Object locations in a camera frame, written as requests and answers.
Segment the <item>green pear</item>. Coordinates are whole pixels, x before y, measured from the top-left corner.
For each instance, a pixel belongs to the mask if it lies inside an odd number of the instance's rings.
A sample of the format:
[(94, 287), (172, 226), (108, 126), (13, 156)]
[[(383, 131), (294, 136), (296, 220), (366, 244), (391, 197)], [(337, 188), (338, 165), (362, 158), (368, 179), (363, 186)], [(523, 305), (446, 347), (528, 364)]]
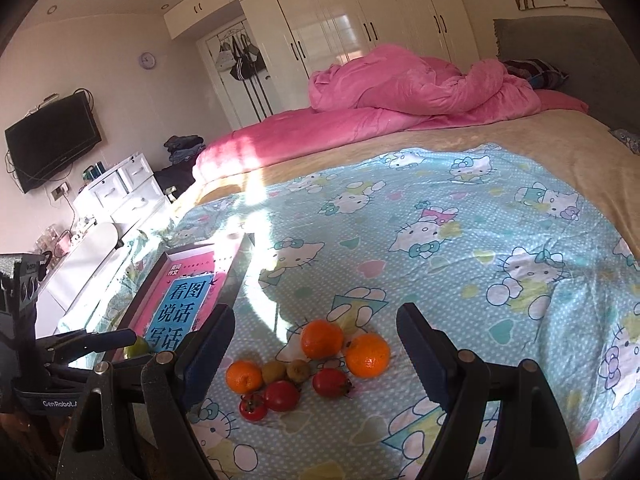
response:
[(138, 358), (139, 356), (146, 356), (151, 352), (149, 344), (141, 336), (137, 336), (136, 341), (129, 346), (126, 346), (122, 350), (122, 355), (125, 360), (131, 360)]

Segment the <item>small red tomato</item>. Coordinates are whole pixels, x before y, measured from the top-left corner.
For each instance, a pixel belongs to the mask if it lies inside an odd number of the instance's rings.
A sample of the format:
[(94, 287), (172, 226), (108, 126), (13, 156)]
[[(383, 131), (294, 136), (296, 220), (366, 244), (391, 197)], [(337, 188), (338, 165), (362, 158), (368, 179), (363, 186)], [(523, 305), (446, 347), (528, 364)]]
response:
[(268, 414), (268, 406), (260, 392), (251, 392), (241, 396), (240, 415), (248, 422), (260, 422)]

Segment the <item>small mandarin orange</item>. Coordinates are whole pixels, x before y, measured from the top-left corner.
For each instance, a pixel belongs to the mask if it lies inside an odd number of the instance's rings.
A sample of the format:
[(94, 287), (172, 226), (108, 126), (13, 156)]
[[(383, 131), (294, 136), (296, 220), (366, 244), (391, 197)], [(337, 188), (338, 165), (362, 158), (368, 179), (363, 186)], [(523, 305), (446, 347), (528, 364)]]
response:
[(262, 388), (262, 369), (250, 361), (234, 361), (224, 375), (226, 384), (231, 391), (244, 396)]

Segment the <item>large orange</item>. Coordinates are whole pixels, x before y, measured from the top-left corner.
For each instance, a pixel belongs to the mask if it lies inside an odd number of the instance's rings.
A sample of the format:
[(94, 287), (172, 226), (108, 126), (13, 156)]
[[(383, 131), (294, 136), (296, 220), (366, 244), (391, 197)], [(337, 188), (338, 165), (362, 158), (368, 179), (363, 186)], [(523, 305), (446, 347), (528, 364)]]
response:
[(327, 320), (309, 322), (300, 335), (300, 348), (311, 360), (332, 358), (340, 353), (343, 344), (344, 333), (341, 327)]

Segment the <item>yellow-brown small fruit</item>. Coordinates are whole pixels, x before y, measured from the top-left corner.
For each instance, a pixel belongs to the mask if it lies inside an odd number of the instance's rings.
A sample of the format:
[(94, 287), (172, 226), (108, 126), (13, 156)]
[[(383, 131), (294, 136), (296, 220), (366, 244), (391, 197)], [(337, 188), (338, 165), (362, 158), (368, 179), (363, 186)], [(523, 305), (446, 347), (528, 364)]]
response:
[(262, 366), (262, 381), (265, 385), (288, 377), (286, 365), (280, 361), (269, 361)]
[(311, 376), (309, 364), (304, 360), (294, 360), (286, 364), (286, 376), (294, 384), (300, 385)]

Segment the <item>white drawer cabinet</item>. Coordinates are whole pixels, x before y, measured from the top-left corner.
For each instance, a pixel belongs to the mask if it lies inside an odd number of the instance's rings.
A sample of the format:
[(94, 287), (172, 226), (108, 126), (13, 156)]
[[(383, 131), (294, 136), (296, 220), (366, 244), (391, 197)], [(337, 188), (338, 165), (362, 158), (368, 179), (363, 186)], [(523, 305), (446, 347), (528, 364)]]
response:
[(167, 203), (145, 156), (136, 153), (87, 184), (73, 206), (80, 218), (111, 223), (125, 235)]

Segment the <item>orange on bedsheet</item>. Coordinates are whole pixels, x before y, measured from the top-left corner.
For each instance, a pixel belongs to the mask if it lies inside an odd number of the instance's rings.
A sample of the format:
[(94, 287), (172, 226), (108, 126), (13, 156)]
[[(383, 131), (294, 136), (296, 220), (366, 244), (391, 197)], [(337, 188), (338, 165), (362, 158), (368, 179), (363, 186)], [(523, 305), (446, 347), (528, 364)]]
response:
[(375, 378), (390, 364), (390, 346), (378, 334), (362, 334), (346, 346), (344, 358), (347, 368), (356, 377)]

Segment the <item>Hello Kitty bedsheet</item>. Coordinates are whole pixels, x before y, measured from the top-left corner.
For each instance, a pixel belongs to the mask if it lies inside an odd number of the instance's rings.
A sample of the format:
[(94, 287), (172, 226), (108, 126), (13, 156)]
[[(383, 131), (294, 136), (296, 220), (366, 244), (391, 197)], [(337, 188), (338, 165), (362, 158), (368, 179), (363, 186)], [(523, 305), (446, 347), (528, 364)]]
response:
[(543, 166), (498, 145), (413, 148), (196, 207), (142, 226), (125, 261), (62, 328), (116, 327), (165, 249), (244, 231), (256, 252), (234, 304), (228, 362), (291, 362), (304, 327), (382, 336), (390, 366), (326, 400), (248, 422), (217, 375), (190, 422), (225, 479), (412, 479), (444, 411), (397, 336), (406, 302), (487, 362), (536, 361), (583, 460), (639, 408), (639, 265), (605, 215)]

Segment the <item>red tomato with stem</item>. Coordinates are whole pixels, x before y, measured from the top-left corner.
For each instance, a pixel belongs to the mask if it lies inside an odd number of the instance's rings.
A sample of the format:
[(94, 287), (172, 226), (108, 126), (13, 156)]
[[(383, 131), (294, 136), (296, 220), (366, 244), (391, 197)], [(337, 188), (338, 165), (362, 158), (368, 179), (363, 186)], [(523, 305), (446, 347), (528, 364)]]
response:
[(322, 398), (335, 399), (347, 396), (352, 390), (348, 376), (336, 368), (322, 368), (312, 378), (312, 388)]

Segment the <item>bags hanging on door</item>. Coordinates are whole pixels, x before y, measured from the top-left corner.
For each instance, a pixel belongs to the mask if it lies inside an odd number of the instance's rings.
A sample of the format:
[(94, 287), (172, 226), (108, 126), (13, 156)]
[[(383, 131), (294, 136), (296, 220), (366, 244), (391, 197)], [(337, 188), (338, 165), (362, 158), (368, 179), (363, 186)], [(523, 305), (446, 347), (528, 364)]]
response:
[(265, 70), (266, 64), (262, 52), (242, 34), (220, 42), (215, 67), (219, 73), (228, 72), (235, 80), (246, 81)]

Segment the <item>dark patterned pillow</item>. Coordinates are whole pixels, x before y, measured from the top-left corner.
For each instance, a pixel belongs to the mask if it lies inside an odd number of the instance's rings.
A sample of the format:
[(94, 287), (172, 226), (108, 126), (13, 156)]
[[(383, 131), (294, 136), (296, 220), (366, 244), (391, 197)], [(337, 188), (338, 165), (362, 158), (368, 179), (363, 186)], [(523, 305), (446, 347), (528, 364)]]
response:
[(534, 90), (555, 90), (568, 79), (567, 73), (539, 58), (505, 60), (510, 75), (525, 79)]

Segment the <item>grey padded headboard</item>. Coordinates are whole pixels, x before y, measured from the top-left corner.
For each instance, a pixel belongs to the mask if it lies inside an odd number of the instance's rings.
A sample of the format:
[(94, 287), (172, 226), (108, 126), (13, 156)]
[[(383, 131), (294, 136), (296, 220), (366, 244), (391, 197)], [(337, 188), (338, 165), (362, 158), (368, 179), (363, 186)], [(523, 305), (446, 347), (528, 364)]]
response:
[(639, 62), (615, 24), (586, 16), (494, 21), (498, 57), (539, 58), (567, 73), (560, 90), (612, 129), (639, 132)]

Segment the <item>white glossy wardrobe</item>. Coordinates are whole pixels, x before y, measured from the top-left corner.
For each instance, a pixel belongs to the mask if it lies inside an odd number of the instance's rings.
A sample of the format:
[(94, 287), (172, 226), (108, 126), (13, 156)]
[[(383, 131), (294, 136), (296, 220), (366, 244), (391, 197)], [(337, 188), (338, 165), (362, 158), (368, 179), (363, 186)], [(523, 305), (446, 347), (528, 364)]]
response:
[(253, 33), (287, 110), (307, 106), (312, 73), (381, 44), (443, 58), (462, 70), (480, 58), (462, 0), (181, 0), (164, 19), (177, 39), (201, 37), (236, 16)]

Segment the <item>black wall television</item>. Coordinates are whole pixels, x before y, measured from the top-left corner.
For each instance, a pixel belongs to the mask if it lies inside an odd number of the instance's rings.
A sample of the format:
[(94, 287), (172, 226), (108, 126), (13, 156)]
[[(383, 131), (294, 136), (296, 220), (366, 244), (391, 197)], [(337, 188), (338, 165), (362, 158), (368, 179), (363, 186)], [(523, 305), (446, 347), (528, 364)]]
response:
[(54, 101), (6, 129), (14, 176), (24, 194), (51, 180), (101, 141), (86, 92)]

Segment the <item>purple wall clock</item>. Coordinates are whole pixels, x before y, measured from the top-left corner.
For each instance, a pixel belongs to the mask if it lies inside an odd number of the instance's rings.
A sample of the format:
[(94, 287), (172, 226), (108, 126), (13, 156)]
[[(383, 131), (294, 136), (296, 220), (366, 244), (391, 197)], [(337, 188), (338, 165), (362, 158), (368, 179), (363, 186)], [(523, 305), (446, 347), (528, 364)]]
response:
[(156, 66), (156, 57), (151, 52), (143, 52), (138, 57), (138, 64), (144, 70), (152, 70)]

